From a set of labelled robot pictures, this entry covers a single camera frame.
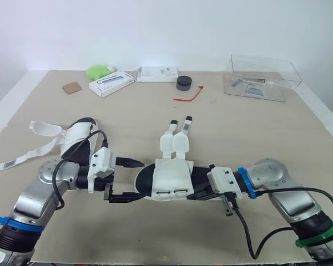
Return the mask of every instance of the transparent box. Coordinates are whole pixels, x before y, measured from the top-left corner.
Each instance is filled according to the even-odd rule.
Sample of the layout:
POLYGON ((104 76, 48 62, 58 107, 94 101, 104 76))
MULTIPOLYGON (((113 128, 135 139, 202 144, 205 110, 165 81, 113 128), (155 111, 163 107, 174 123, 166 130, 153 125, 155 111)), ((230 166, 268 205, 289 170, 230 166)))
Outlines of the transparent box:
POLYGON ((224 74, 225 93, 272 101, 285 101, 301 82, 289 61, 234 54, 224 74))

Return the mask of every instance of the small white box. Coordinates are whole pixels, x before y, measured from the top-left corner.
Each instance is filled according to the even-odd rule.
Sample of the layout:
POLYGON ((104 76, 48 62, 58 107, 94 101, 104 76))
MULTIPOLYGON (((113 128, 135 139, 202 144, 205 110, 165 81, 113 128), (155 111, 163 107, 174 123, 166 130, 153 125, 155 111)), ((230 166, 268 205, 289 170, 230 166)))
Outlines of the small white box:
POLYGON ((101 98, 104 98, 133 82, 134 79, 130 74, 124 71, 116 71, 98 80, 90 82, 89 88, 101 98))
POLYGON ((135 72, 135 81, 176 82, 178 69, 175 66, 143 66, 135 72))

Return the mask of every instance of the tabletop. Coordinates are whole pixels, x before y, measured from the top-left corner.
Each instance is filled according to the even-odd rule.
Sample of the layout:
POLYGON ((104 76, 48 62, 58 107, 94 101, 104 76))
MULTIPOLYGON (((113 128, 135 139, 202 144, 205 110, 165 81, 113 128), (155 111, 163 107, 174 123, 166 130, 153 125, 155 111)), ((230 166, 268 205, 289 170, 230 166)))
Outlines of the tabletop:
MULTIPOLYGON (((159 138, 170 120, 180 124, 190 115, 190 151, 194 166, 210 164, 249 167, 272 157, 306 187, 333 195, 333 138, 294 92, 284 103, 226 95, 221 72, 179 73, 193 79, 190 91, 177 91, 174 83, 134 83, 99 98, 88 89, 83 71, 49 71, 8 126, 0 133, 0 162, 16 158, 50 141, 28 128, 31 120, 69 126, 93 117, 118 156, 146 165, 161 158, 159 138), (83 90, 67 95, 62 86, 73 81, 83 90), (192 102, 173 98, 192 98, 192 102)), ((38 167, 59 157, 31 159, 0 171, 0 216, 9 214, 22 190, 35 178, 38 167)), ((132 191, 140 169, 118 167, 115 192, 132 191)), ((333 220, 333 207, 313 194, 333 220)), ((65 208, 56 211, 42 233, 32 258, 35 262, 101 264, 246 264, 244 231, 237 216, 226 217, 220 201, 153 202, 141 199, 116 204, 103 201, 103 192, 67 192, 65 208)), ((287 226, 267 197, 239 201, 254 247, 275 228, 287 226)), ((257 263, 308 262, 296 248, 296 235, 282 232, 266 243, 257 263)))

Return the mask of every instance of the robotic arm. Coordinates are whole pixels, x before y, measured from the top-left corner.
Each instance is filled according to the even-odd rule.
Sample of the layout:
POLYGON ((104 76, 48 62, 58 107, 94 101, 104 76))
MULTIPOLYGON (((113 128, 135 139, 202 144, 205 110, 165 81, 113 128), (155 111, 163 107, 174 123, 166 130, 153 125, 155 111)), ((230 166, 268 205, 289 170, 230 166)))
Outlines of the robotic arm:
MULTIPOLYGON (((35 180, 28 185, 18 198, 8 217, 0 217, 0 265, 25 265, 30 261, 34 246, 42 231, 57 209, 59 199, 52 186, 52 174, 60 159, 44 163, 35 180)), ((131 202, 144 196, 134 192, 113 194, 115 165, 123 167, 144 166, 129 158, 116 158, 106 147, 92 156, 90 166, 65 162, 59 168, 56 183, 60 195, 65 191, 91 189, 92 192, 105 191, 104 200, 109 202, 131 202)))
POLYGON ((223 200, 228 216, 233 208, 238 208, 235 197, 240 198, 241 192, 255 199, 264 192, 285 190, 269 193, 269 199, 299 237, 296 246, 304 247, 314 260, 333 259, 333 221, 308 191, 290 177, 283 163, 267 158, 234 173, 229 168, 211 166, 208 178, 213 192, 223 200))

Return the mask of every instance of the black cylinder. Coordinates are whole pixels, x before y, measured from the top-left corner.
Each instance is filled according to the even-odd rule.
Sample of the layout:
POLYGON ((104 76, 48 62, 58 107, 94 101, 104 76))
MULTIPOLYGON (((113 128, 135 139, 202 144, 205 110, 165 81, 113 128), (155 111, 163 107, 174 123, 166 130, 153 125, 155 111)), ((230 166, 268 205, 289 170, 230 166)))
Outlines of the black cylinder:
POLYGON ((0 230, 0 248, 13 252, 30 252, 40 236, 41 232, 31 232, 12 226, 3 226, 0 230))
MULTIPOLYGON (((310 218, 300 222, 290 223, 290 225, 295 233, 299 236, 299 239, 303 240, 318 236, 319 234, 326 232, 333 226, 333 221, 323 211, 320 211, 310 218)), ((332 239, 333 237, 330 237, 324 241, 321 241, 321 243, 326 243, 332 239)))
POLYGON ((190 89, 192 81, 189 76, 180 76, 176 80, 176 88, 181 91, 187 91, 190 89))

